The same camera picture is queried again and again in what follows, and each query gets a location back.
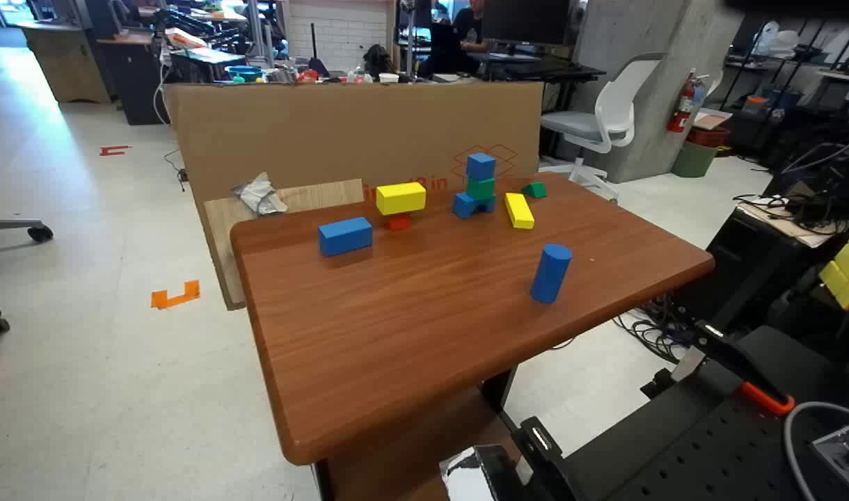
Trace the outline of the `orange block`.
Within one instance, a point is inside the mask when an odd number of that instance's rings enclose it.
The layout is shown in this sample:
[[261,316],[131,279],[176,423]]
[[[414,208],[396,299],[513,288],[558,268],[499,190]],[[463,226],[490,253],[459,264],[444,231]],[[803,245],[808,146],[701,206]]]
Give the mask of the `orange block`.
[[408,231],[408,228],[413,228],[413,214],[387,218],[387,231]]

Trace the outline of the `yellow rectangular block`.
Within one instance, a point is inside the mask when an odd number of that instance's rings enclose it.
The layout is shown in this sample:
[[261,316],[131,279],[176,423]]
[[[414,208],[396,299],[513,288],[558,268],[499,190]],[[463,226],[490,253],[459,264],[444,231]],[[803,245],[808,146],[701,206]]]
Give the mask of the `yellow rectangular block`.
[[419,185],[419,181],[409,181],[409,185],[381,185],[377,190],[377,208],[385,218],[424,211],[426,208],[426,187]]

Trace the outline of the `blue arch block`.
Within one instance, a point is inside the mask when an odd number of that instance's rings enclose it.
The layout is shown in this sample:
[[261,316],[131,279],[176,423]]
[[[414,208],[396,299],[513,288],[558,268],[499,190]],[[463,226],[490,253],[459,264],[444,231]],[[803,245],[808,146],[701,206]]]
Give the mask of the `blue arch block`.
[[470,221],[483,211],[492,211],[497,208],[497,200],[477,200],[474,194],[469,193],[458,193],[455,200],[452,200],[452,211],[459,218],[459,221]]

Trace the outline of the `blue rectangular block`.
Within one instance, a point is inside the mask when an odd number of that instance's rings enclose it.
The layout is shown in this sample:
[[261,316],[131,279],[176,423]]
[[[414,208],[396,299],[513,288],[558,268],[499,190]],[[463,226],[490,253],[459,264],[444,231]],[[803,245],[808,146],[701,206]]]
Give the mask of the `blue rectangular block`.
[[318,228],[323,257],[342,257],[374,245],[374,226],[369,218],[325,224]]

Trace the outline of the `green cube block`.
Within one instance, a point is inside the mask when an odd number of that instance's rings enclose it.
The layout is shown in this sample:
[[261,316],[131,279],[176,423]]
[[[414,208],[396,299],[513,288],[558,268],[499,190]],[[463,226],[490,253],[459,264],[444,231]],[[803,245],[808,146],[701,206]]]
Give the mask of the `green cube block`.
[[497,181],[492,178],[470,181],[469,194],[480,203],[488,203],[497,199]]

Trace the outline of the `blue cube top block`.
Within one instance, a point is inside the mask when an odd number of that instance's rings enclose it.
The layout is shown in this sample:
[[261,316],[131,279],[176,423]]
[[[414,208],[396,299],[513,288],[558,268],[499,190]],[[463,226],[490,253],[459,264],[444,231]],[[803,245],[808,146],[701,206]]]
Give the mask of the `blue cube top block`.
[[470,153],[469,157],[469,165],[466,165],[466,174],[470,181],[488,181],[497,176],[497,158],[488,157],[488,153]]

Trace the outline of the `long yellow flat block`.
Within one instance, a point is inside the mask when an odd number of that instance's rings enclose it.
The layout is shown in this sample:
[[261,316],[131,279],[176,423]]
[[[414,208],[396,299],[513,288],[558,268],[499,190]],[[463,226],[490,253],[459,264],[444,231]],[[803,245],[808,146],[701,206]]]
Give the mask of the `long yellow flat block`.
[[530,208],[530,200],[524,193],[508,193],[505,194],[505,208],[509,218],[509,226],[515,231],[531,231],[536,228],[536,211]]

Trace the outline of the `flat green block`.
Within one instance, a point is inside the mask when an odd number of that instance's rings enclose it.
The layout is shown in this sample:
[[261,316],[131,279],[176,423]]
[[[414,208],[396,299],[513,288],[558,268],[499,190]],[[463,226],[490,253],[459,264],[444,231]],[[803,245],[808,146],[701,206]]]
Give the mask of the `flat green block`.
[[536,200],[544,200],[550,194],[550,190],[547,190],[547,185],[531,181],[531,185],[524,187],[524,194],[536,199]]

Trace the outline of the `blue cylinder block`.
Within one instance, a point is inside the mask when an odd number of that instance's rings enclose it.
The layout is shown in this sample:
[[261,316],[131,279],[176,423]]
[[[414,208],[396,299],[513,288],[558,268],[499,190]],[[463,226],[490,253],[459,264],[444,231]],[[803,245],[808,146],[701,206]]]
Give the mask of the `blue cylinder block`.
[[575,263],[570,247],[547,245],[544,253],[541,253],[538,272],[536,272],[530,296],[538,304],[554,304],[561,299],[561,289],[565,284],[570,263]]

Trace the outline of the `large cardboard panel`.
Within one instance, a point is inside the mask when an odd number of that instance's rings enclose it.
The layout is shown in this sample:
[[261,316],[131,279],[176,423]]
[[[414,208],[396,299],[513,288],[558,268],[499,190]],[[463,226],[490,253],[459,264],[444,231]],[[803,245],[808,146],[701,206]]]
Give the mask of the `large cardboard panel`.
[[541,84],[202,87],[164,89],[196,200],[264,174],[277,187],[466,185],[470,153],[505,178],[541,165]]

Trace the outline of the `crumpled white cloth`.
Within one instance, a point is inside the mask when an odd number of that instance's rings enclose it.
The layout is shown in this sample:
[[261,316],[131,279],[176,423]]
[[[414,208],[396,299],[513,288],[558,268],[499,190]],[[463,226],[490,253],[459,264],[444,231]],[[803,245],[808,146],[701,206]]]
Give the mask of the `crumpled white cloth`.
[[288,214],[288,203],[278,199],[277,187],[264,174],[238,190],[238,199],[257,218]]

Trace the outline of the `white office chair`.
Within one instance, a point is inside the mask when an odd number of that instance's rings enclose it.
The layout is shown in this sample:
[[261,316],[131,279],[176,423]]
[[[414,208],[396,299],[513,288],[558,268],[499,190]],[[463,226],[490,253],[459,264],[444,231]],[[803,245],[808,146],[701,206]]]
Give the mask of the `white office chair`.
[[607,157],[634,142],[634,97],[659,68],[658,58],[632,58],[609,78],[590,111],[552,111],[541,119],[563,142],[575,146],[575,162],[547,162],[544,174],[565,174],[570,181],[607,185],[609,176],[584,165],[584,150]]

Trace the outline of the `orange floor tape marker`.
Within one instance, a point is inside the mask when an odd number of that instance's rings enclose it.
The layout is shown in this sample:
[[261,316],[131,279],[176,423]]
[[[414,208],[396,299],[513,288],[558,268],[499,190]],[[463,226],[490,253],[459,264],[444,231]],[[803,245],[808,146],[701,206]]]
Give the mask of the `orange floor tape marker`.
[[157,289],[151,292],[153,309],[172,309],[202,299],[202,282],[183,282],[178,292]]

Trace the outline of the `black perforated board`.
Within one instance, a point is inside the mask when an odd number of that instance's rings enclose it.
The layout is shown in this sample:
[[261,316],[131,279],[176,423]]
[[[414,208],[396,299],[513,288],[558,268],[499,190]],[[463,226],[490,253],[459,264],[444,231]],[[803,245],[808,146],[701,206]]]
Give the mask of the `black perforated board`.
[[849,414],[806,409],[786,425],[704,366],[565,460],[582,501],[806,501],[786,441],[817,501],[849,501],[849,485],[814,442]]

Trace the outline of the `black orange clamp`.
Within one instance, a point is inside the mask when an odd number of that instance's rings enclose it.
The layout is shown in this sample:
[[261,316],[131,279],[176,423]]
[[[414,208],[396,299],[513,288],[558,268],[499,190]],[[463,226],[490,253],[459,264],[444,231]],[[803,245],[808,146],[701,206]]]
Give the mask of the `black orange clamp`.
[[746,352],[729,342],[725,331],[707,320],[694,320],[685,325],[685,331],[691,339],[687,354],[675,370],[658,370],[654,380],[640,386],[647,398],[658,398],[710,366],[728,370],[735,380],[735,392],[761,412],[789,418],[797,409],[797,398],[782,391]]

